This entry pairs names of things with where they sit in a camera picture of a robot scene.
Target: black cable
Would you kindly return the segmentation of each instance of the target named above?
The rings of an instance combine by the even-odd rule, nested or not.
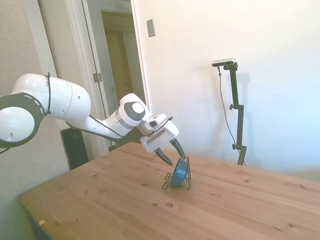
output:
[[[119,137],[123,138],[124,136],[120,135],[119,133],[117,133],[116,131],[112,130],[110,127],[104,125],[102,122],[98,121],[97,119],[95,119],[93,116],[89,115],[90,118],[92,118],[93,120],[95,120],[97,123],[101,124],[102,126],[104,126],[105,128],[109,129],[110,131],[114,132],[115,134],[117,134]]]
[[[51,114],[50,112],[50,105],[51,105],[51,85],[50,85],[50,72],[48,72],[48,75],[44,75],[46,78],[48,78],[48,88],[49,88],[49,101],[48,101],[48,112],[46,115]]]
[[[10,148],[7,148],[7,149],[1,151],[0,154],[3,154],[4,152],[8,151],[9,149],[10,149]]]
[[[224,102],[224,98],[222,97],[222,90],[221,90],[221,72],[220,72],[220,67],[217,67],[218,68],[218,71],[219,71],[219,80],[220,80],[220,96],[221,96],[221,102],[222,102],[222,106],[223,106],[223,112],[224,112],[224,119],[225,119],[225,123],[226,123],[226,126],[228,127],[228,130],[229,130],[229,133],[232,137],[232,140],[233,140],[233,143],[234,145],[236,146],[236,140],[230,130],[230,127],[229,127],[229,123],[228,123],[228,120],[227,120],[227,113],[226,113],[226,108],[225,108],[225,102]]]

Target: black wire stand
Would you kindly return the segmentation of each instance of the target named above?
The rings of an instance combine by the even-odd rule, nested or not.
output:
[[[166,182],[162,185],[163,190],[167,190],[168,188],[183,188],[184,190],[188,191],[190,189],[191,172],[190,172],[189,156],[186,157],[186,163],[187,163],[187,168],[188,168],[188,174],[187,174],[187,177],[185,178],[185,180],[188,180],[188,187],[185,187],[183,185],[171,185],[167,181],[171,180],[173,175],[170,172],[168,172],[164,177]]]

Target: small blue object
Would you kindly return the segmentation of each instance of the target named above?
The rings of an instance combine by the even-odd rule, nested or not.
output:
[[[186,160],[179,158],[171,178],[171,185],[181,186],[184,184],[188,174],[188,163]]]

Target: doorway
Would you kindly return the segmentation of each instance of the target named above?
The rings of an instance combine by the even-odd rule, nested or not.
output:
[[[136,94],[146,103],[133,15],[101,11],[117,103],[127,94]],[[134,128],[121,141],[140,143],[142,134]]]

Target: black tripod pole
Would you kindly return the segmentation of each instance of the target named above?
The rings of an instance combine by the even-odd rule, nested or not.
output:
[[[232,90],[232,100],[233,104],[230,105],[230,110],[237,109],[238,110],[238,123],[237,123],[237,131],[236,131],[236,145],[232,144],[233,150],[237,149],[240,151],[238,158],[238,165],[243,165],[245,161],[245,155],[247,151],[246,146],[242,146],[242,136],[244,129],[244,105],[239,105],[238,99],[238,87],[237,87],[237,75],[236,71],[238,70],[238,64],[235,62],[231,65],[226,65],[223,67],[224,70],[230,71],[231,78],[231,90]]]

